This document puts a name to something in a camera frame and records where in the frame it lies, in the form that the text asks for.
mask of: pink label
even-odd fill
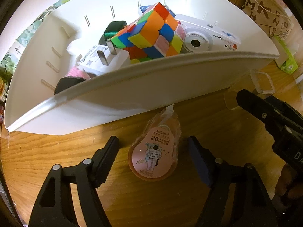
[[[135,170],[146,178],[165,175],[173,164],[173,134],[161,127],[149,130],[146,137],[132,153]]]
[[[184,31],[183,27],[181,25],[177,26],[176,34],[180,37],[182,42],[185,40],[186,32]]]
[[[162,35],[160,35],[154,45],[154,47],[163,55],[165,56],[168,49],[169,49],[169,42],[165,39],[165,37],[163,37]]]

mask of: rubik's cube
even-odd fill
[[[156,3],[112,37],[112,42],[129,52],[131,63],[138,63],[179,54],[185,34],[169,11]]]

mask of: green cube tile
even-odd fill
[[[124,43],[121,42],[121,40],[115,36],[115,37],[112,37],[112,42],[113,44],[118,48],[118,49],[124,49],[126,48],[126,46],[124,45]]]
[[[141,19],[139,19],[137,24],[140,24],[141,22],[146,21],[149,18],[149,16],[152,14],[152,12],[153,12],[153,10],[148,12],[147,14],[142,15]]]
[[[150,57],[145,57],[145,58],[141,58],[141,59],[139,59],[140,60],[140,62],[143,62],[143,61],[147,61],[147,60],[152,60],[152,58],[150,58]]]

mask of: wooden table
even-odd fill
[[[292,76],[274,63],[263,71],[270,74],[275,96],[302,111],[300,92]],[[186,138],[195,135],[215,157],[243,166],[253,163],[270,196],[284,165],[272,152],[273,138],[264,125],[244,110],[229,111],[224,90],[175,104],[182,128],[178,166],[171,176],[159,182],[136,177],[127,162],[129,146],[143,131],[147,121],[161,109],[64,136],[8,132],[3,129],[1,154],[5,178],[26,222],[40,187],[52,165],[78,164],[102,148],[111,135],[120,139],[121,149],[109,177],[98,195],[112,226],[194,226],[209,189],[201,183],[186,149]],[[75,185],[72,185],[75,211],[85,226]]]

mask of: orange cube tile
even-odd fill
[[[159,30],[158,27],[155,26],[153,21],[147,21],[144,27],[142,28],[140,34],[142,37],[145,38],[151,45],[154,45],[157,38],[159,37]]]
[[[136,46],[130,48],[130,52],[135,56],[136,59],[141,59],[147,57],[147,54]]]
[[[155,30],[160,30],[162,28],[162,26],[164,25],[164,19],[156,12],[153,11],[150,16],[147,18],[147,25],[145,26],[149,26],[148,24],[151,24],[151,26],[155,29]]]
[[[171,14],[169,14],[165,20],[165,24],[168,24],[169,27],[172,28],[173,31],[175,31],[178,26],[178,21],[176,21],[175,18]]]
[[[173,46],[169,46],[169,49],[168,49],[168,51],[166,53],[166,57],[167,56],[177,55],[177,54],[179,54],[179,53],[175,50],[175,48]]]
[[[136,59],[136,55],[135,55],[134,51],[132,50],[132,48],[133,48],[133,47],[125,48],[125,49],[124,49],[124,50],[126,50],[126,51],[129,52],[129,58],[130,58],[131,60]]]
[[[117,35],[117,36],[120,36],[120,35],[122,35],[123,33],[131,32],[131,31],[134,29],[135,26],[136,26],[135,24],[127,25],[127,26],[124,27],[122,30],[120,30],[116,35]]]

